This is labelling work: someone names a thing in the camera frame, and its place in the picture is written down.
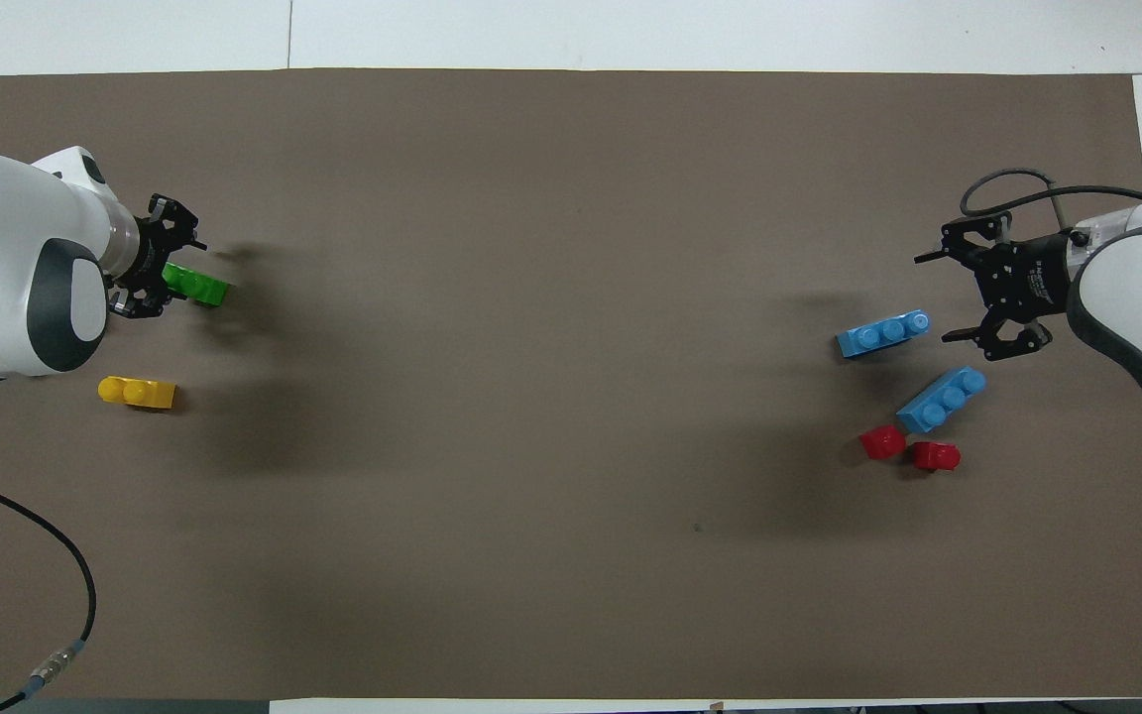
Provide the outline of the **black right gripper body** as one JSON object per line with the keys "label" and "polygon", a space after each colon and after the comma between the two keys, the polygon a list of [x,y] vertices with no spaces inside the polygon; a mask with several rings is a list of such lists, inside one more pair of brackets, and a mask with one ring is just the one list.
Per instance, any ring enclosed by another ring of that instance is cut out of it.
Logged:
{"label": "black right gripper body", "polygon": [[1052,234],[979,249],[971,271],[988,311],[1014,321],[1064,313],[1071,289],[1070,244],[1064,234]]}

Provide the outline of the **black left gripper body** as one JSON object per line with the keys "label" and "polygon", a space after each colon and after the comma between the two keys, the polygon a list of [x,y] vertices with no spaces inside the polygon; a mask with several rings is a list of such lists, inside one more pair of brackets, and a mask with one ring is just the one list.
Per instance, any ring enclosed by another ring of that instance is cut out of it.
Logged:
{"label": "black left gripper body", "polygon": [[121,288],[135,295],[142,292],[148,299],[168,297],[163,270],[171,255],[171,232],[163,220],[136,217],[135,225],[139,230],[139,249],[131,266],[121,275]]}

